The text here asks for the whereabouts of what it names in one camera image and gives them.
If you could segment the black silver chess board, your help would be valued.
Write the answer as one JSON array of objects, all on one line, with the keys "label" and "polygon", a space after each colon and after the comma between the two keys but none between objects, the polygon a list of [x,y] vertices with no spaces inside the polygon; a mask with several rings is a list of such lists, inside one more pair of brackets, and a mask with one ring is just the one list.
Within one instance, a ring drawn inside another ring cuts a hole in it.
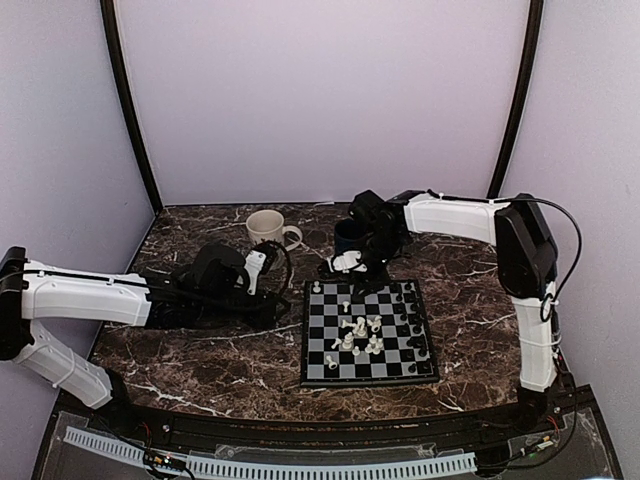
[{"label": "black silver chess board", "polygon": [[[353,285],[307,282],[302,324],[301,385],[306,388],[383,387],[440,381],[419,283],[393,280],[363,302]],[[349,301],[348,312],[342,302]],[[325,357],[337,362],[328,368]]]}]

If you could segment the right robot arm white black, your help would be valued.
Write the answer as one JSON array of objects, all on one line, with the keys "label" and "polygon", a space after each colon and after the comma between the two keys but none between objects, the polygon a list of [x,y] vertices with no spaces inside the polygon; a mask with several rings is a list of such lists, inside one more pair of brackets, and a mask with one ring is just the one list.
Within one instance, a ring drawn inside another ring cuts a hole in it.
[{"label": "right robot arm white black", "polygon": [[384,200],[371,190],[354,197],[349,216],[365,235],[329,260],[331,271],[370,287],[413,235],[434,233],[490,244],[500,285],[515,308],[521,352],[520,385],[510,424],[534,432],[549,416],[549,392],[560,376],[561,333],[557,304],[565,283],[557,278],[559,250],[530,194],[473,199],[407,190]]}]

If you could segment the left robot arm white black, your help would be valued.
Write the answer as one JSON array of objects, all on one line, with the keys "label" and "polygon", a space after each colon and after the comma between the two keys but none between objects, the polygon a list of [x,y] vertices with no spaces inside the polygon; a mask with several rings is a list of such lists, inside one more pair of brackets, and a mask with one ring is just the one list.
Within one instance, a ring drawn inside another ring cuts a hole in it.
[{"label": "left robot arm white black", "polygon": [[60,269],[11,247],[1,260],[1,358],[73,395],[120,436],[134,435],[143,421],[122,377],[79,356],[43,319],[174,330],[206,329],[214,316],[229,314],[254,329],[268,329],[291,309],[285,286],[269,291],[258,285],[280,250],[266,241],[242,255],[210,243],[172,273],[118,275]]}]

